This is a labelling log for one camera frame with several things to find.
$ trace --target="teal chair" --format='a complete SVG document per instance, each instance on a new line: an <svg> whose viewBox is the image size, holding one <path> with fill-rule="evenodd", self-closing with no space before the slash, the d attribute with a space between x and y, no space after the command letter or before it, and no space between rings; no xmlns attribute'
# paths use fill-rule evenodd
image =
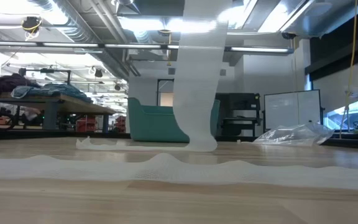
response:
<svg viewBox="0 0 358 224"><path fill-rule="evenodd" d="M218 128L219 100L211 111L211 134ZM170 106L142 106L138 99L128 98L129 127L135 141L189 142L179 128Z"/></svg>

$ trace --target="ductwork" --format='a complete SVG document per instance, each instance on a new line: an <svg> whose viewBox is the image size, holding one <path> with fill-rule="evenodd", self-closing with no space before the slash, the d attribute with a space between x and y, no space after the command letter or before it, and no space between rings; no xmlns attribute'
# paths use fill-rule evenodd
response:
<svg viewBox="0 0 358 224"><path fill-rule="evenodd" d="M89 25L82 19L76 9L67 0L28 0L45 11L53 11L59 9L69 19L68 26L75 26L76 28L60 29L68 38L77 43L100 43L101 40L89 27ZM122 57L122 51L112 52L111 49L106 49L102 54L92 54L95 58L102 61L106 68L114 74L117 78L128 80L129 72L122 64L119 58Z"/></svg>

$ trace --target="plastic bag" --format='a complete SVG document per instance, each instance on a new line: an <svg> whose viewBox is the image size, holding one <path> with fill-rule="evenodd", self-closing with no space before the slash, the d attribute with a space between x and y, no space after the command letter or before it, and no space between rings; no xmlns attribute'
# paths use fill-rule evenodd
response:
<svg viewBox="0 0 358 224"><path fill-rule="evenodd" d="M279 126L257 138L256 144L276 144L281 146L312 146L321 144L334 134L318 123L301 124L292 127Z"/></svg>

